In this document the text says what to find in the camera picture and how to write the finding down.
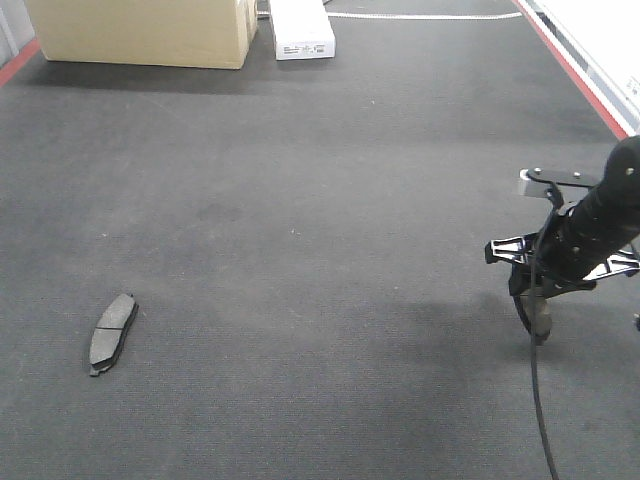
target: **cardboard box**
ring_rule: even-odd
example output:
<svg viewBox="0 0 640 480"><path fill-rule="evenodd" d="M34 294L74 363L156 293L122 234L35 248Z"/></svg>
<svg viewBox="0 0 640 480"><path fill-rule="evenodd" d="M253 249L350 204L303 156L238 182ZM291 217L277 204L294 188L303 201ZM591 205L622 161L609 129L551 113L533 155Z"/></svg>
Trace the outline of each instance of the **cardboard box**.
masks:
<svg viewBox="0 0 640 480"><path fill-rule="evenodd" d="M238 69L256 0L26 0L49 60Z"/></svg>
<svg viewBox="0 0 640 480"><path fill-rule="evenodd" d="M270 0L276 60L336 55L336 37L322 0Z"/></svg>

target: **white cable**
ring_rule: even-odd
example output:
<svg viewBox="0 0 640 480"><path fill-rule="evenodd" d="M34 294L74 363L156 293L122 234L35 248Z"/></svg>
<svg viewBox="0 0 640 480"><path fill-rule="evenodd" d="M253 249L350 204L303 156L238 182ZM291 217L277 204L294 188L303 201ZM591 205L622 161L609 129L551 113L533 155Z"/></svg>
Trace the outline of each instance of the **white cable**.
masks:
<svg viewBox="0 0 640 480"><path fill-rule="evenodd" d="M268 17L269 12L259 11L261 17ZM522 13L505 13L502 15L402 15L393 13L343 13L343 12L327 12L329 17L333 18L349 18L358 20L508 20L510 18L518 18Z"/></svg>

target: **white wall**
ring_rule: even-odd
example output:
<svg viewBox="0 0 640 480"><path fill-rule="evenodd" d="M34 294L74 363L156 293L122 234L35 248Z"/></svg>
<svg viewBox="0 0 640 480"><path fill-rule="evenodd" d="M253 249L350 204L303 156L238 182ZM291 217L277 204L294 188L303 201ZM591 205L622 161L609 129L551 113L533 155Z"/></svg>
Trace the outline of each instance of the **white wall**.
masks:
<svg viewBox="0 0 640 480"><path fill-rule="evenodd" d="M23 0L0 0L0 65L34 37Z"/></svg>
<svg viewBox="0 0 640 480"><path fill-rule="evenodd" d="M536 0L640 129L640 0Z"/></svg>

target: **brake pad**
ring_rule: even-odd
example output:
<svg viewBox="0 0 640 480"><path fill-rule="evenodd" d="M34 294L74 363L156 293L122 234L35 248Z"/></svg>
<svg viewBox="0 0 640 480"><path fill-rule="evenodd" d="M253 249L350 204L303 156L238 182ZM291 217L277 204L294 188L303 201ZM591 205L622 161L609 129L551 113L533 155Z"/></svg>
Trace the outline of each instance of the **brake pad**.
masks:
<svg viewBox="0 0 640 480"><path fill-rule="evenodd" d="M91 339L89 375L97 377L115 365L137 313L138 304L131 295L125 294L119 295L105 310Z"/></svg>

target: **red stripe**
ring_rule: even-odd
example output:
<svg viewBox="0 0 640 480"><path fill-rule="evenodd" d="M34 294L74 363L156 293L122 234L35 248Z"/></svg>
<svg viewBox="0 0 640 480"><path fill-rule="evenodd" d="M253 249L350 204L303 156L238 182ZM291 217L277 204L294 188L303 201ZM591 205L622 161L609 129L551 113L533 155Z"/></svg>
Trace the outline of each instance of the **red stripe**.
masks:
<svg viewBox="0 0 640 480"><path fill-rule="evenodd" d="M0 88L2 88L13 76L20 71L22 67L40 50L40 44L38 39L34 38L27 43L22 51L7 63L4 67L0 68Z"/></svg>
<svg viewBox="0 0 640 480"><path fill-rule="evenodd" d="M602 102L598 99L598 97L593 93L591 88L584 82L584 80L578 75L578 72L567 62L564 56L560 53L560 51L553 45L551 40L549 39L548 34L542 30L531 18L531 16L527 13L527 11L522 6L522 0L513 0L518 9L522 12L522 14L529 20L529 23L533 26L538 36L545 43L547 48L551 51L553 56L556 58L558 63L562 66L569 78L573 80L576 87L582 92L585 98L589 101L591 106L598 112L600 118L607 124L609 129L614 133L614 135L618 138L618 140L622 140L623 138L627 138L629 134L622 128L622 126L617 122L617 120L613 117L613 115L607 110L607 108L602 104Z"/></svg>

